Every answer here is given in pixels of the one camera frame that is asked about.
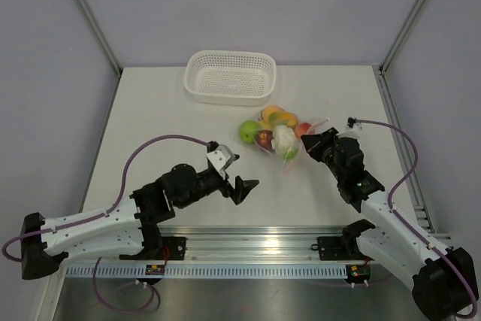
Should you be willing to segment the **white fake cauliflower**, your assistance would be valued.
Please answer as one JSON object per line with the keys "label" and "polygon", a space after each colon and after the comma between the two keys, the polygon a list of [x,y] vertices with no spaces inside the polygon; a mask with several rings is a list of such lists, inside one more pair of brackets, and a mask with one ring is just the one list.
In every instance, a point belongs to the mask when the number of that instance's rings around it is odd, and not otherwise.
{"label": "white fake cauliflower", "polygon": [[299,151],[299,140],[293,129],[284,125],[276,126],[273,137],[273,150],[281,159],[289,161],[296,157]]}

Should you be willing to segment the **clear zip top bag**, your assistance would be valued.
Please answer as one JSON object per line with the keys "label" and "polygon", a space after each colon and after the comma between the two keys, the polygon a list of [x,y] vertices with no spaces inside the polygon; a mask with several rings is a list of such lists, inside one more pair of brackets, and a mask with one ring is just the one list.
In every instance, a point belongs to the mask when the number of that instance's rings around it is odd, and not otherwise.
{"label": "clear zip top bag", "polygon": [[305,154],[301,137],[325,131],[330,121],[330,117],[303,118],[271,104],[240,123],[237,136],[242,144],[273,159],[288,174]]}

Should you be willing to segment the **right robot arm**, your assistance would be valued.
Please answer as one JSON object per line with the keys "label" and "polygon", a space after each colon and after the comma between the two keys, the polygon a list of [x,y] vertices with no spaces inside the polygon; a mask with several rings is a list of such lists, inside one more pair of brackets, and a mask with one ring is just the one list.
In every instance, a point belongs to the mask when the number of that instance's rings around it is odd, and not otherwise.
{"label": "right robot arm", "polygon": [[331,128],[302,135],[307,154],[330,170],[341,198],[362,215],[343,228],[341,249],[350,258],[379,262],[411,292],[429,320],[478,314],[479,290],[471,255],[450,249],[412,221],[364,165],[358,140]]}

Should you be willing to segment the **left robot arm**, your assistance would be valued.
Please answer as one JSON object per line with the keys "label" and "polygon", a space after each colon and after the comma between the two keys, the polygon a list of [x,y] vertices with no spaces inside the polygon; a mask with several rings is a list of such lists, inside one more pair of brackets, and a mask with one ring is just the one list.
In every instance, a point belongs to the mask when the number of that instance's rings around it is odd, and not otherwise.
{"label": "left robot arm", "polygon": [[160,178],[122,197],[113,210],[91,210],[66,217],[46,218],[35,212],[25,216],[21,228],[21,277],[37,280],[61,266],[82,259],[118,257],[148,260],[162,251],[158,225],[214,192],[241,204],[259,185],[258,180],[228,180],[226,169],[237,160],[214,150],[207,168],[175,165]]}

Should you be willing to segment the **orange red fake peach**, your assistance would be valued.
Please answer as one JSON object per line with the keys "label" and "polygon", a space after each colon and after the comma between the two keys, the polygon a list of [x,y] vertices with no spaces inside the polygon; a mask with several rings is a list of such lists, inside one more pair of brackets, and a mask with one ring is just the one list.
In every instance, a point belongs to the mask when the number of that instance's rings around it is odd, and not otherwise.
{"label": "orange red fake peach", "polygon": [[308,123],[308,122],[299,123],[294,129],[295,136],[298,140],[301,140],[301,136],[308,134],[309,131],[311,131],[312,129],[313,129],[313,125],[311,123]]}

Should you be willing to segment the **green fake apple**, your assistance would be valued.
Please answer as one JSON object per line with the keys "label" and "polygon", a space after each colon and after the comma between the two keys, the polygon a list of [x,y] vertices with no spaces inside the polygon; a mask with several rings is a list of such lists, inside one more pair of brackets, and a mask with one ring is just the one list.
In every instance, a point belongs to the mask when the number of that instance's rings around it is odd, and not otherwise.
{"label": "green fake apple", "polygon": [[254,144],[256,134],[260,128],[261,126],[257,121],[246,120],[239,126],[239,137],[245,144]]}

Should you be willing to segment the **yellow green fake mango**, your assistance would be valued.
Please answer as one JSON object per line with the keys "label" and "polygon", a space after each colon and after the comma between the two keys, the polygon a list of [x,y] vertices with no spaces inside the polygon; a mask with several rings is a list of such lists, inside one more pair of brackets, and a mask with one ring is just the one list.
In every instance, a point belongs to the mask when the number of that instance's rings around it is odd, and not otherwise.
{"label": "yellow green fake mango", "polygon": [[284,125],[292,129],[298,124],[297,116],[287,111],[273,112],[268,121],[273,127]]}

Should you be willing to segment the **yellow fake fruit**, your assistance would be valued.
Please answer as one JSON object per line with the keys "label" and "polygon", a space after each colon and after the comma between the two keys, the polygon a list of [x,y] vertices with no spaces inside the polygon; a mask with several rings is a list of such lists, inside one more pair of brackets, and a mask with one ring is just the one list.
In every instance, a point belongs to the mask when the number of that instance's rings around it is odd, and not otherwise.
{"label": "yellow fake fruit", "polygon": [[266,108],[264,108],[261,113],[261,120],[268,123],[269,122],[269,117],[271,114],[281,112],[282,108],[276,106],[276,105],[269,105]]}

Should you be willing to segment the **small circuit board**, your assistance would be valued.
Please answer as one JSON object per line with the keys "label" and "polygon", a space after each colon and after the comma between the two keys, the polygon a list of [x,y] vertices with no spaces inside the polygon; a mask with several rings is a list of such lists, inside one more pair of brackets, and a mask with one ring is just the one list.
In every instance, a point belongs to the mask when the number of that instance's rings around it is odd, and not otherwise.
{"label": "small circuit board", "polygon": [[371,278],[371,267],[366,265],[348,265],[346,267],[347,281],[349,283],[363,283]]}
{"label": "small circuit board", "polygon": [[146,265],[145,274],[149,276],[161,276],[165,275],[164,265]]}

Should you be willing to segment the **left small circuit board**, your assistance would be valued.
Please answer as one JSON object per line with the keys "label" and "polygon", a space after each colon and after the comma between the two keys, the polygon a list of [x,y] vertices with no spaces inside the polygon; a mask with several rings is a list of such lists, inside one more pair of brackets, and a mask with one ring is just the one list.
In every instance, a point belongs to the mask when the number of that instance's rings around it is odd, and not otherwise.
{"label": "left small circuit board", "polygon": [[165,275],[164,265],[146,265],[145,274],[149,276],[161,276]]}

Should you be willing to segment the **aluminium mounting rail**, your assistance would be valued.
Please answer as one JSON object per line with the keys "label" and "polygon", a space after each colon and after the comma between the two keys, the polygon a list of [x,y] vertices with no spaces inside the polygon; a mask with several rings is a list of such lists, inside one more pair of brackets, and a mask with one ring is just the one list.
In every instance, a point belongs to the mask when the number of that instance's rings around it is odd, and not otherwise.
{"label": "aluminium mounting rail", "polygon": [[150,242],[163,237],[185,237],[185,263],[281,263],[317,262],[310,249],[318,237],[341,236],[339,227],[122,227],[107,232],[58,232],[47,242],[47,252],[63,265],[103,257],[119,259],[134,255]]}

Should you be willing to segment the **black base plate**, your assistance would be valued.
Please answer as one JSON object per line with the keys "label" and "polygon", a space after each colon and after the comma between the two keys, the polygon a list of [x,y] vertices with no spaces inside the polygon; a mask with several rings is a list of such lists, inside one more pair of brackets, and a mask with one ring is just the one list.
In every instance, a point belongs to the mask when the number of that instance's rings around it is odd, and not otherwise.
{"label": "black base plate", "polygon": [[373,258],[361,253],[355,241],[343,236],[318,237],[310,245],[310,249],[318,253],[320,261],[363,261]]}
{"label": "black base plate", "polygon": [[120,255],[120,260],[125,261],[183,261],[186,253],[185,237],[168,236],[161,239],[161,243],[150,242],[134,255]]}

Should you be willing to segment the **right aluminium frame post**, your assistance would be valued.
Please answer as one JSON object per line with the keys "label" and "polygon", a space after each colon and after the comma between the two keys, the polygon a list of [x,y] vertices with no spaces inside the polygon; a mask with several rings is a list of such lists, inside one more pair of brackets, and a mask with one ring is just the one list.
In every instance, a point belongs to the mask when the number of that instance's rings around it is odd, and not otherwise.
{"label": "right aluminium frame post", "polygon": [[392,45],[389,48],[388,53],[386,54],[383,62],[379,66],[379,70],[382,76],[385,76],[389,67],[395,60],[398,52],[401,50],[403,44],[407,40],[411,29],[414,27],[415,22],[421,15],[423,8],[427,5],[428,0],[414,0],[413,4],[411,5],[406,18],[404,19],[401,27],[392,42]]}

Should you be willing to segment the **aluminium frame post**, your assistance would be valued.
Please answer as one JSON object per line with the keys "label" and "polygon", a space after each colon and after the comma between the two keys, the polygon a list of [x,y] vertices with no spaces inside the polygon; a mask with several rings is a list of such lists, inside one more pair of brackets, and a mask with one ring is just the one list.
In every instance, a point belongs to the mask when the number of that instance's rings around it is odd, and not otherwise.
{"label": "aluminium frame post", "polygon": [[398,52],[401,50],[403,44],[407,40],[411,29],[414,27],[415,22],[421,15],[423,8],[427,5],[428,0],[414,0],[413,4],[411,5],[406,18],[404,19],[401,27],[392,42],[392,45],[389,48],[388,53],[386,54],[383,62],[379,66],[379,70],[382,76],[385,76],[389,67],[395,60]]}
{"label": "aluminium frame post", "polygon": [[91,31],[97,45],[99,46],[101,52],[103,53],[107,63],[112,68],[115,75],[120,78],[123,72],[123,67],[120,65],[114,51],[109,45],[104,32],[102,31],[98,21],[95,17],[92,8],[87,0],[73,0],[76,4],[80,14],[83,17],[84,22]]}

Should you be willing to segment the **left aluminium frame post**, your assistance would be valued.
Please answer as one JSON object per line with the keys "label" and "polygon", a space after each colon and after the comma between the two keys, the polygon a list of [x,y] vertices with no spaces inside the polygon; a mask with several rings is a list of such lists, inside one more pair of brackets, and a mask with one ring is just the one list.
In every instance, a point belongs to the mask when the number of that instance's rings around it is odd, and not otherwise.
{"label": "left aluminium frame post", "polygon": [[102,31],[98,21],[95,17],[92,8],[87,0],[73,0],[76,4],[80,14],[83,17],[84,22],[91,31],[97,45],[99,46],[101,52],[103,53],[107,63],[112,68],[115,75],[120,78],[123,72],[123,67],[120,65],[114,51],[109,45],[104,32]]}

